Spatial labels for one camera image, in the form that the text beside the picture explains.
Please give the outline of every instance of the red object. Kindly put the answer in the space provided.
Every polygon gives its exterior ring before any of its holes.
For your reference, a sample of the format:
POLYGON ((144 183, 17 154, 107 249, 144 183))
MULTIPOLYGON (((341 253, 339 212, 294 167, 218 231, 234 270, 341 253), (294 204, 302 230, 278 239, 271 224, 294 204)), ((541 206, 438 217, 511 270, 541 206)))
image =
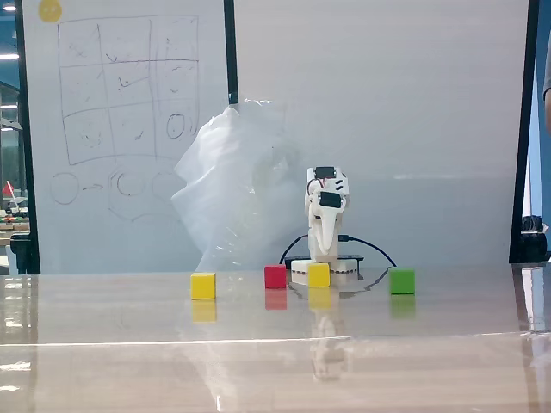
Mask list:
POLYGON ((266 288, 287 288, 287 268, 285 264, 264 267, 264 285, 266 288))
POLYGON ((266 310, 287 310, 287 289, 264 291, 266 292, 266 310))
POLYGON ((3 187, 2 193, 7 196, 13 196, 14 194, 14 187, 11 186, 11 183, 6 183, 6 186, 3 187))

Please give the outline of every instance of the green cube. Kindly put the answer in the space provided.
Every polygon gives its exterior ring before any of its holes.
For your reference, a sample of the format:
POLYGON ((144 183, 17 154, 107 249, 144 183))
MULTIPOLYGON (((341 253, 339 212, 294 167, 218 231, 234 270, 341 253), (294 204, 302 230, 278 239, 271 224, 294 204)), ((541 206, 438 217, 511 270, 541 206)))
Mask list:
POLYGON ((415 270, 407 268, 391 268, 390 270, 390 293, 414 294, 415 293, 415 270))

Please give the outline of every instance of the red cube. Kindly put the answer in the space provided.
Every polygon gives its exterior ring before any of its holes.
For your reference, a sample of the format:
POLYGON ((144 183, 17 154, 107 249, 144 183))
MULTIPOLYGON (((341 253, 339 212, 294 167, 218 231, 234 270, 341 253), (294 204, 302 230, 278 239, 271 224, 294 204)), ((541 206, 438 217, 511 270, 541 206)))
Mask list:
POLYGON ((264 285, 266 288, 287 288, 287 268, 285 264, 264 267, 264 285))
POLYGON ((287 289, 264 291, 266 294, 266 310, 287 310, 287 289))

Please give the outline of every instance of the whiteboard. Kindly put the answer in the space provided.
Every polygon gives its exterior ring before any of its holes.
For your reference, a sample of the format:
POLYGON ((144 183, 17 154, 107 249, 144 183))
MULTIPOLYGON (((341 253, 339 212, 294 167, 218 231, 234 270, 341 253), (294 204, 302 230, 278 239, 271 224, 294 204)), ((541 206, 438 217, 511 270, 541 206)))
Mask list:
POLYGON ((61 6, 23 2, 41 272, 194 269, 172 171, 228 103, 223 1, 61 6))
POLYGON ((508 262, 527 14, 527 0, 235 0, 239 96, 284 104, 305 162, 343 168, 343 233, 399 265, 508 262))

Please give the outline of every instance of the yellow cube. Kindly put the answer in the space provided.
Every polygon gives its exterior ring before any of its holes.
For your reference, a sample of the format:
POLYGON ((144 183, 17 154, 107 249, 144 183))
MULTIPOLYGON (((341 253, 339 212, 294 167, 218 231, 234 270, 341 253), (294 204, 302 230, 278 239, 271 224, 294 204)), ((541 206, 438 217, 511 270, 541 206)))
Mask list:
POLYGON ((193 300, 191 302, 191 317, 194 323, 216 323, 216 300, 193 300))
POLYGON ((316 263, 308 266, 308 286, 328 287, 331 284, 329 264, 316 263))
POLYGON ((193 273, 191 275, 191 299, 216 298, 216 273, 193 273))
POLYGON ((310 310, 330 310, 331 289, 329 287, 308 288, 308 306, 310 310))

